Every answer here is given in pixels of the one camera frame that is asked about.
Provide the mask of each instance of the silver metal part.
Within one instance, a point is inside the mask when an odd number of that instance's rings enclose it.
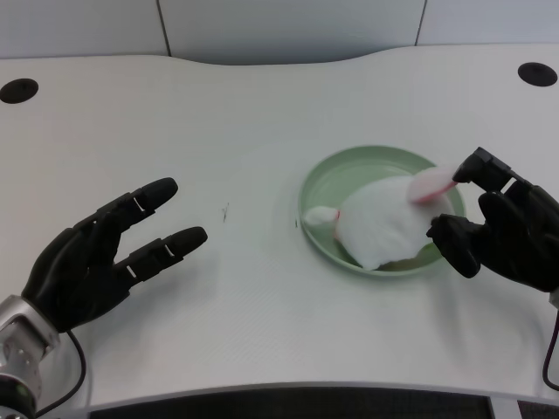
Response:
[[[0,304],[0,376],[23,384],[38,400],[39,362],[59,344],[57,330],[21,297]]]
[[[60,343],[57,330],[27,301],[16,295],[10,295],[0,303],[0,330],[18,318],[23,318],[37,336],[45,343],[44,358]]]
[[[0,406],[0,419],[27,419],[27,416],[22,415],[14,409]]]
[[[35,400],[41,395],[38,364],[44,347],[35,333],[19,320],[0,330],[0,376],[19,381]]]

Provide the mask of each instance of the black cable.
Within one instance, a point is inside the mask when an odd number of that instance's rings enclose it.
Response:
[[[78,339],[73,335],[73,333],[71,331],[68,331],[67,333],[68,333],[68,337],[73,342],[73,345],[76,347],[76,351],[78,351],[79,363],[81,364],[81,372],[79,373],[78,382],[76,383],[75,386],[73,386],[73,388],[68,393],[66,393],[64,397],[60,397],[57,401],[49,404],[46,408],[39,410],[39,412],[37,412],[35,417],[40,417],[45,413],[48,413],[51,410],[57,408],[67,400],[69,400],[73,395],[75,395],[78,392],[79,388],[81,387],[81,385],[84,383],[84,380],[86,379],[87,364],[86,364],[86,356],[84,355],[84,351],[81,348]]]
[[[545,355],[545,361],[543,362],[543,371],[542,371],[543,382],[545,382],[548,385],[549,388],[552,388],[556,391],[559,391],[559,386],[557,384],[554,384],[553,382],[551,382],[549,380],[549,377],[548,377],[549,362],[551,361],[551,355],[553,354],[553,350],[556,347],[557,334],[559,334],[559,312],[557,312],[556,326],[553,329],[553,335],[551,336],[551,341],[549,343],[548,352]]]
[[[163,19],[163,12],[161,10],[161,3],[159,3],[159,0],[156,0],[155,3],[157,4],[157,13],[159,13],[159,23],[161,24],[163,37],[165,38],[165,47],[167,48],[167,55],[172,57],[171,47],[169,45],[169,38],[167,38],[167,30],[165,29],[165,19]]]

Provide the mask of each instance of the black hole in desk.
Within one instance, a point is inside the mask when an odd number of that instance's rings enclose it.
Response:
[[[31,99],[38,91],[38,83],[32,79],[17,79],[0,89],[0,100],[4,103],[21,103]]]
[[[518,67],[518,75],[529,85],[538,87],[552,86],[557,81],[553,68],[541,63],[526,63]]]

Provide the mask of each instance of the white table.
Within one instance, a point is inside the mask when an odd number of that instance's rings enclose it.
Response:
[[[193,225],[210,237],[80,328],[91,374],[61,411],[267,383],[559,404],[541,378],[556,315],[548,295],[447,265],[408,279],[358,277],[325,261],[295,225],[308,170],[362,144],[438,163],[482,146],[559,197],[559,84],[521,81],[529,61],[559,70],[559,45],[411,47],[316,65],[0,61],[0,86],[39,83],[32,100],[0,103],[1,298],[21,292],[63,228],[164,176],[179,183],[177,196],[126,233],[119,258]],[[460,190],[479,221],[480,190]],[[64,345],[45,361],[43,405],[73,385],[75,357]]]

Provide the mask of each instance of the bunny ear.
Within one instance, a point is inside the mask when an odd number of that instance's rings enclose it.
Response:
[[[305,224],[320,225],[333,223],[340,217],[340,211],[330,207],[314,207],[305,214]]]

